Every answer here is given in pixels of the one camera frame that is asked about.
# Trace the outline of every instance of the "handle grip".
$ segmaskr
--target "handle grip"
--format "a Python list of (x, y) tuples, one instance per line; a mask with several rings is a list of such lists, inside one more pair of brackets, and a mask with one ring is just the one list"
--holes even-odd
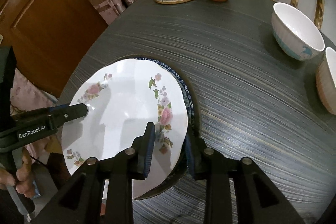
[(14, 120), (11, 118), (11, 88), (16, 68), (16, 58), (13, 47), (0, 47), (0, 131), (11, 128)]
[(25, 195), (19, 194), (15, 186), (7, 186), (7, 190), (20, 214), (26, 216), (35, 211), (34, 202), (30, 198), (27, 198)]
[[(0, 167), (9, 172), (16, 180), (16, 171), (22, 164), (22, 148), (7, 152), (0, 153)], [(15, 202), (18, 211), (22, 215), (28, 215), (35, 211), (35, 204), (23, 194), (19, 194), (15, 186), (7, 186), (8, 192)]]

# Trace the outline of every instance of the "human hand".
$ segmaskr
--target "human hand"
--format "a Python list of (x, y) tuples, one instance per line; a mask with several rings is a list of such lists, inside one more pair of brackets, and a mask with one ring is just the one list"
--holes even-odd
[(28, 150), (22, 149), (22, 167), (17, 170), (16, 177), (19, 183), (16, 184), (14, 177), (6, 170), (0, 168), (0, 189), (6, 190), (6, 185), (14, 186), (19, 194), (24, 194), (28, 198), (35, 195), (33, 175), (31, 173), (32, 160)]

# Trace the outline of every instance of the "stacked plates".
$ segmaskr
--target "stacked plates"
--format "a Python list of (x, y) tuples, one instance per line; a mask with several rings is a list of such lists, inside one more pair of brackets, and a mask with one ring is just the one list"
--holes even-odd
[(133, 198), (159, 187), (180, 160), (194, 105), (183, 79), (166, 64), (147, 58), (123, 59), (97, 71), (77, 91), (71, 105), (84, 103), (88, 115), (63, 126), (62, 148), (72, 175), (89, 157), (114, 157), (156, 125), (151, 170), (133, 181)]

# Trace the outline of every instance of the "brown door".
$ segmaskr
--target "brown door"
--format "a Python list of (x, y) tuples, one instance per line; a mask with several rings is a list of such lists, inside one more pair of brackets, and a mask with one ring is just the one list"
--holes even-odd
[(106, 27), (88, 0), (0, 0), (2, 45), (13, 45), (18, 69), (56, 97)]

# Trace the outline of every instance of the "round table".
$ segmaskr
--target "round table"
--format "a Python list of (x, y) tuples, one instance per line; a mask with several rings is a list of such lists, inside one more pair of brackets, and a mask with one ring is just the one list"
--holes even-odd
[[(273, 4), (137, 0), (92, 45), (59, 103), (69, 103), (85, 80), (117, 58), (163, 56), (194, 85), (207, 145), (226, 157), (253, 158), (301, 216), (318, 219), (336, 192), (336, 116), (316, 90), (322, 55), (300, 62), (281, 50), (270, 24)], [(205, 183), (187, 175), (159, 196), (134, 201), (134, 222), (203, 223), (204, 205)]]

